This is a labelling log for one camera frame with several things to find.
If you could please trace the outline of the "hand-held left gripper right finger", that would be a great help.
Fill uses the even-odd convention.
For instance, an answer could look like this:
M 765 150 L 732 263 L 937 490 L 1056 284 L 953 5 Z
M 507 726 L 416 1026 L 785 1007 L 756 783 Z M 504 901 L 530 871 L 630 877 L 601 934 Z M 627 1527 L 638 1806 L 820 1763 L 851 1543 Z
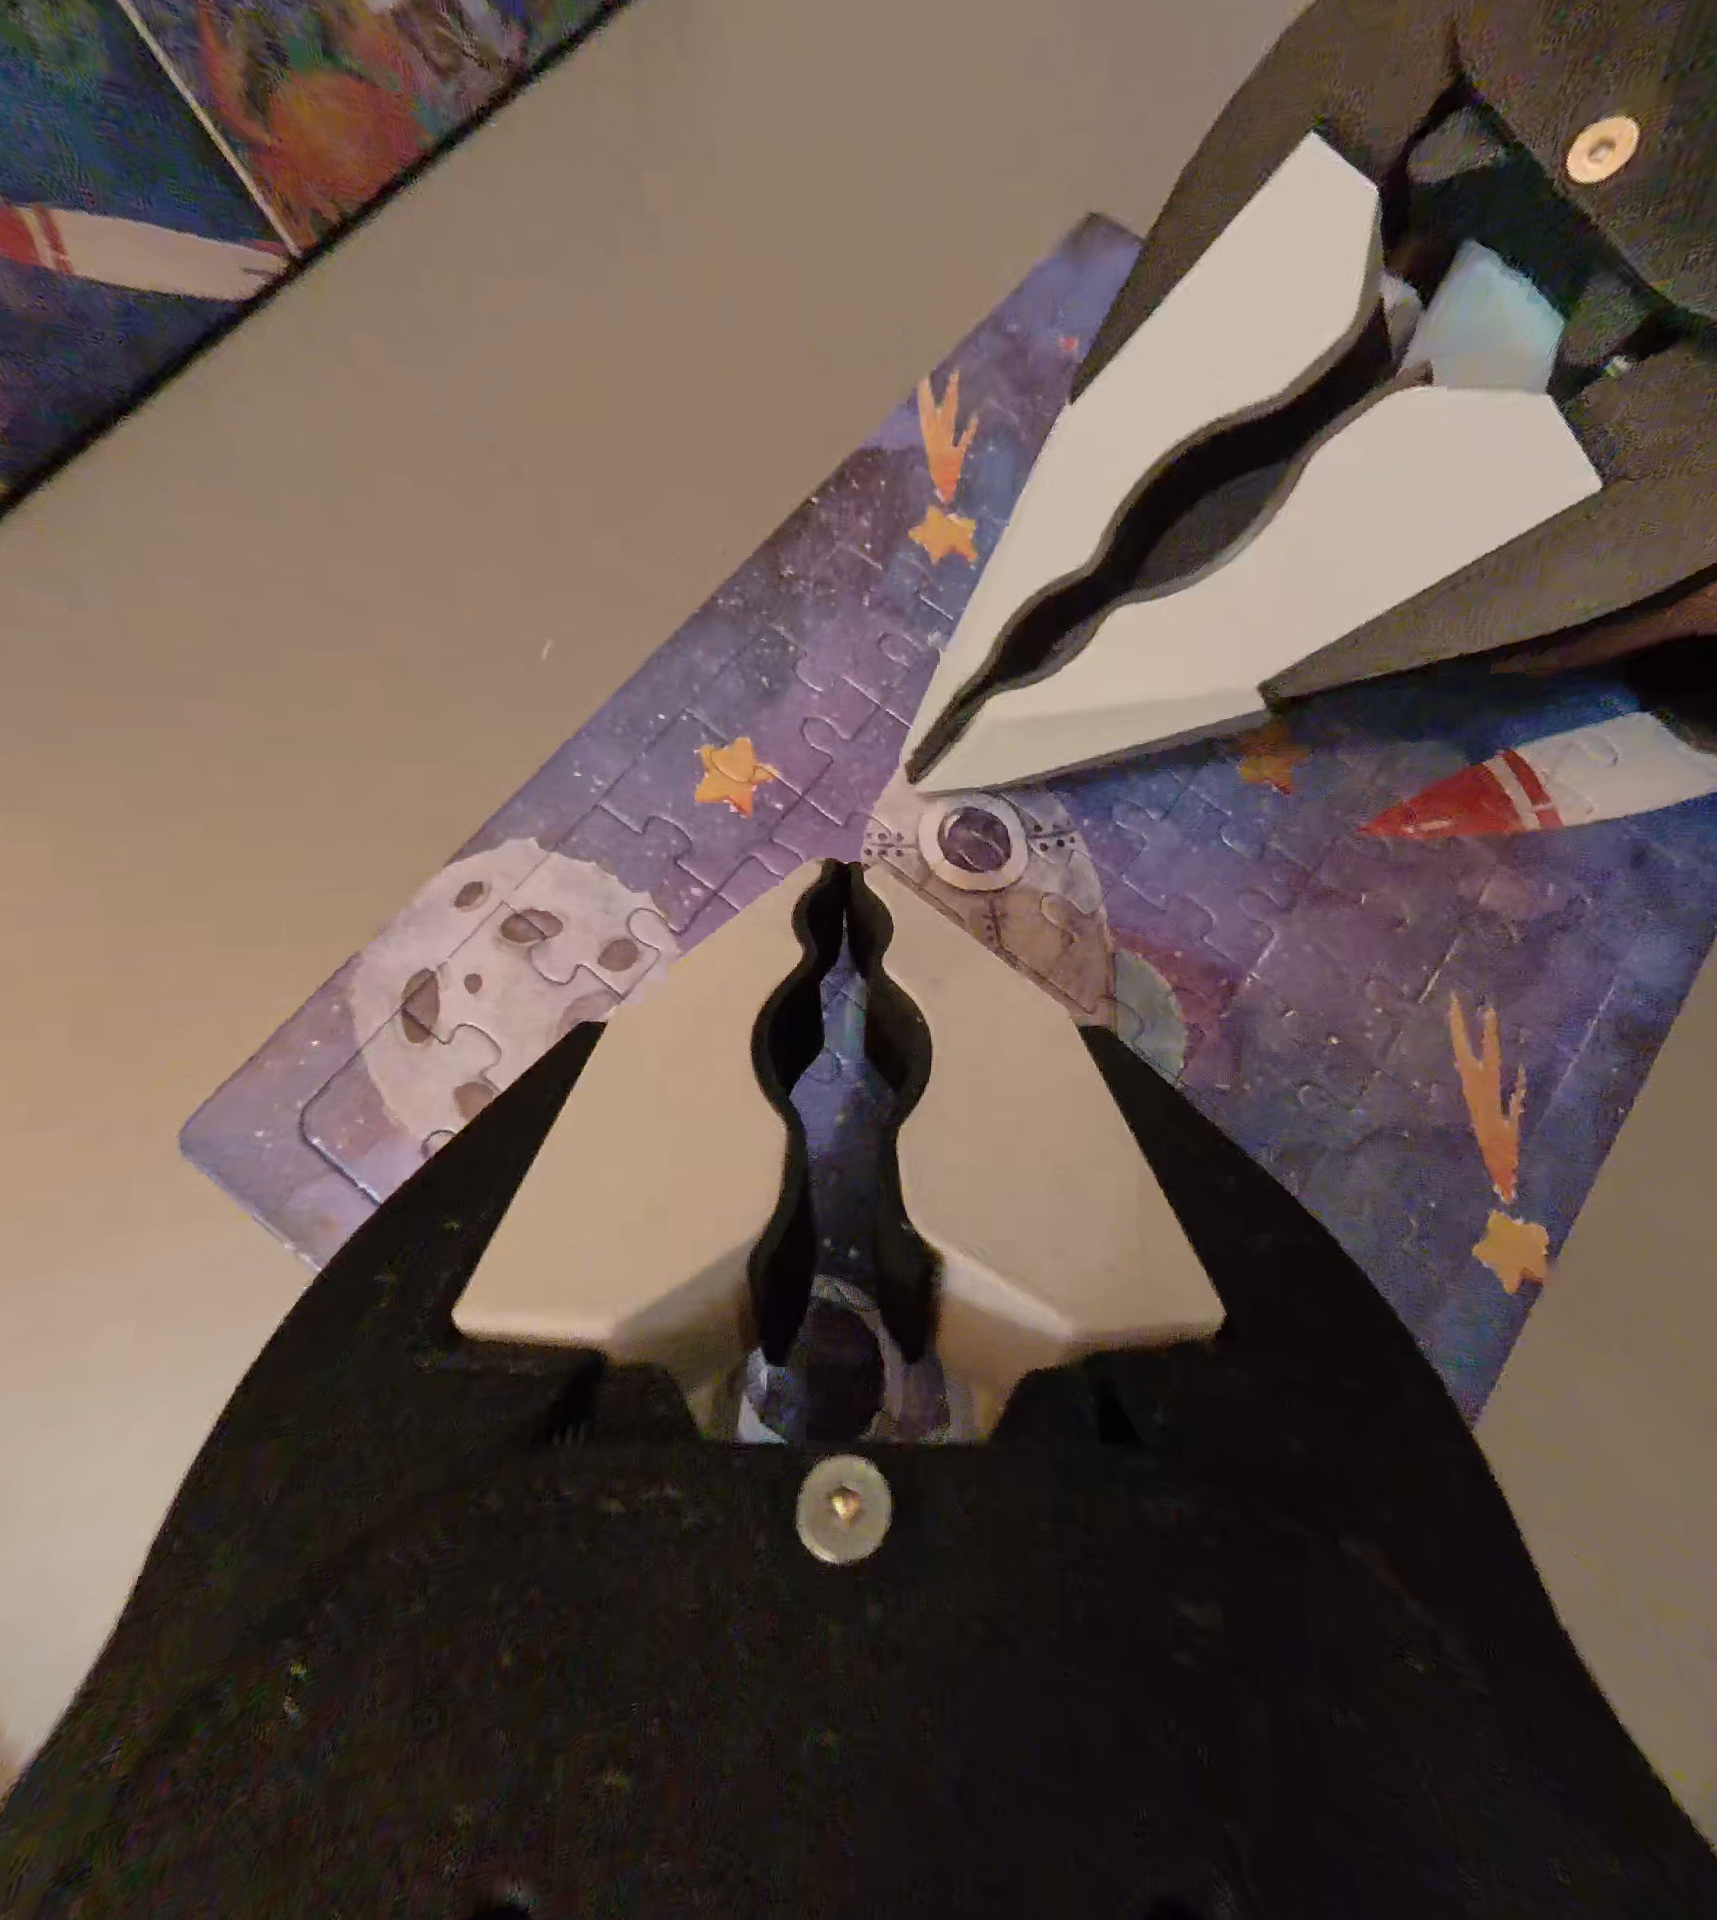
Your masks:
M 1091 1058 L 1099 1032 L 888 869 L 851 876 L 851 931 L 870 1008 L 905 1008 L 923 1044 L 893 1171 L 969 1425 L 989 1433 L 1031 1373 L 1214 1337 L 1224 1304 Z

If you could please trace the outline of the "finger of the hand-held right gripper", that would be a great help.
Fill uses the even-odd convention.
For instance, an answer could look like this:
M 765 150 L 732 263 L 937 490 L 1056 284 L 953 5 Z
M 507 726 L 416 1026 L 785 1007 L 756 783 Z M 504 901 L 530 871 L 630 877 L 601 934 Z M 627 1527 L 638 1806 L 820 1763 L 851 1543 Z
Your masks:
M 1602 487 L 1552 397 L 1400 386 L 1327 429 L 1224 551 L 1120 596 L 1061 665 L 993 690 L 917 788 L 1237 732 L 1289 668 Z
M 1024 619 L 1126 555 L 1129 514 L 1180 457 L 1324 378 L 1380 319 L 1380 271 L 1376 182 L 1306 132 L 1121 345 L 1087 358 L 933 669 L 905 776 L 967 772 Z

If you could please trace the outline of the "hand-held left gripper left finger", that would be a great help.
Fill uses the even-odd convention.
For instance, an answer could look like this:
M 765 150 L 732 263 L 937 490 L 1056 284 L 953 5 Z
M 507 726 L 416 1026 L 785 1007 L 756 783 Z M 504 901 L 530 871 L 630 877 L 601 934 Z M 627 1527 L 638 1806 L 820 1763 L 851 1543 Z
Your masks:
M 614 1012 L 452 1320 L 574 1347 L 687 1396 L 791 1356 L 820 1234 L 792 1088 L 826 1046 L 847 865 L 810 860 Z

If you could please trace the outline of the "space jigsaw puzzle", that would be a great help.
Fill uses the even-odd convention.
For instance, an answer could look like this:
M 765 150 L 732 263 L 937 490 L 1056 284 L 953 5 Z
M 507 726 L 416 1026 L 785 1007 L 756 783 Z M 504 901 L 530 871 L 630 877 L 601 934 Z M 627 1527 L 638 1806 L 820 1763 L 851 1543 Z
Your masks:
M 1717 934 L 1717 752 L 1368 684 L 919 800 L 901 737 L 1137 236 L 1087 215 L 182 1125 L 309 1266 L 579 1019 L 881 859 L 1279 1177 L 1475 1418 Z

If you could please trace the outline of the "puzzle box lid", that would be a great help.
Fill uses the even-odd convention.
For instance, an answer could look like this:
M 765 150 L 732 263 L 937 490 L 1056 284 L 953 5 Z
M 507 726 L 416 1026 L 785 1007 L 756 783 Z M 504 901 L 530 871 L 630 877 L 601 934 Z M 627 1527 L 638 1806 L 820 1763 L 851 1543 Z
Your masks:
M 0 512 L 610 3 L 0 3 Z

